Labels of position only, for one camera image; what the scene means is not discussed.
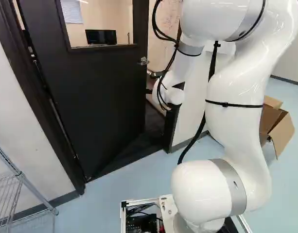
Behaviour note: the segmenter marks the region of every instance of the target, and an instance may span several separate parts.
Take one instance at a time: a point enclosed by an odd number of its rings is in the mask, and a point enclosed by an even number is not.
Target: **door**
[[[18,5],[84,174],[98,176],[144,130],[149,0]]]

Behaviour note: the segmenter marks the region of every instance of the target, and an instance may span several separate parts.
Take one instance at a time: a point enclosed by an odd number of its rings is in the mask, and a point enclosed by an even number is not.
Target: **computer monitor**
[[[85,30],[87,43],[94,45],[116,45],[115,30]]]

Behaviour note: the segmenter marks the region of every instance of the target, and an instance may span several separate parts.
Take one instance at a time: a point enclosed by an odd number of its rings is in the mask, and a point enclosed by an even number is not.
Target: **floor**
[[[284,101],[296,133],[278,162],[271,165],[273,195],[262,209],[245,214],[255,233],[298,232],[298,86],[271,79],[267,95]],[[158,151],[87,185],[86,193],[58,207],[57,233],[118,233],[120,202],[170,194],[170,178],[181,151]],[[198,141],[187,160],[223,155],[223,148],[210,137]]]
[[[93,179],[104,176],[124,165],[142,159],[163,148],[162,134],[165,119],[148,101],[145,106],[145,131],[125,147],[109,165],[101,170]]]

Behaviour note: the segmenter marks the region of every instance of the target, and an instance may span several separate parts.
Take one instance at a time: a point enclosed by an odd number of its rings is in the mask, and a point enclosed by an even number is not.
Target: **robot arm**
[[[217,219],[260,208],[271,196],[259,141],[260,105],[276,62],[298,33],[298,2],[184,0],[180,24],[179,49],[188,54],[200,52],[207,40],[236,41],[237,47],[234,61],[209,82],[205,108],[209,131],[225,148],[224,158],[183,163],[172,175],[178,212],[191,229],[202,232]],[[173,86],[184,82],[196,65],[195,57],[177,54],[163,80],[167,102],[184,101],[184,91]],[[226,102],[237,107],[223,106]]]

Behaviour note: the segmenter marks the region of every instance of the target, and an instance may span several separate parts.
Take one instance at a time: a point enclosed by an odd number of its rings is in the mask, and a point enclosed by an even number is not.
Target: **wire rack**
[[[0,147],[0,159],[8,166],[13,176],[0,178],[0,233],[53,233],[58,211],[28,180]],[[13,221],[22,186],[27,187],[47,209]]]
[[[21,176],[0,179],[0,228],[12,222],[21,187]]]

